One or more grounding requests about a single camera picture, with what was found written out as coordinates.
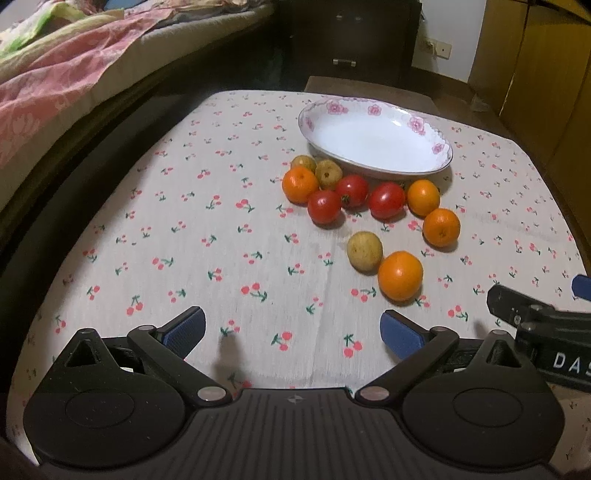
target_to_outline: tablecloth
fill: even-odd
[[[450,167],[430,179],[462,223],[457,249],[430,248],[410,212],[393,223],[362,211],[335,229],[314,226],[306,208],[286,200],[281,178],[293,157],[310,152],[297,116],[320,98],[219,93],[138,160],[64,260],[22,348],[7,411],[21,450],[31,456],[24,406],[82,327],[124,336],[199,305],[207,332],[187,361],[235,394],[251,386],[354,391],[381,375],[397,361],[378,328],[392,304],[375,276],[349,264],[346,243],[359,230],[375,232],[386,255],[407,250],[421,260],[421,291],[395,308],[425,328],[473,338],[509,329],[486,307],[495,283],[591,310],[571,293],[583,264],[530,159],[514,142],[457,122],[424,115],[454,149]],[[553,463],[586,466],[589,396],[555,392],[567,428]]]

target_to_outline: wooden cabinet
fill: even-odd
[[[417,0],[285,0],[287,77],[303,88],[320,75],[398,85],[410,68],[421,4]]]
[[[573,15],[530,7],[501,120],[544,170],[579,95],[591,53],[591,27]]]
[[[499,113],[515,70],[528,5],[488,0],[468,84]]]
[[[591,68],[556,153],[548,163],[547,177],[560,191],[591,244]]]

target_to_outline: tangerine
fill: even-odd
[[[427,216],[438,208],[440,201],[439,190],[432,181],[417,180],[408,188],[408,208],[419,217]]]
[[[446,208],[437,208],[425,217],[423,236],[434,247],[447,247],[460,236],[460,219]]]
[[[288,170],[281,188],[291,203],[307,203],[308,197],[320,188],[318,179],[310,170],[297,166]]]
[[[378,285],[390,300],[409,300],[422,282],[423,265],[417,257],[404,250],[388,255],[379,266]]]

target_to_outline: red tomato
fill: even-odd
[[[319,190],[308,197],[308,214],[314,223],[334,222],[340,213],[340,197],[332,190]]]
[[[368,197],[369,185],[361,175],[347,175],[336,184],[335,192],[344,208],[362,206]]]
[[[404,207],[404,190],[393,181],[380,183],[369,194],[369,210],[378,220],[388,220]]]

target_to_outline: oval plate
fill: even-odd
[[[390,103],[331,97],[307,105],[298,124],[314,148],[374,177],[431,174],[452,161],[439,130]]]

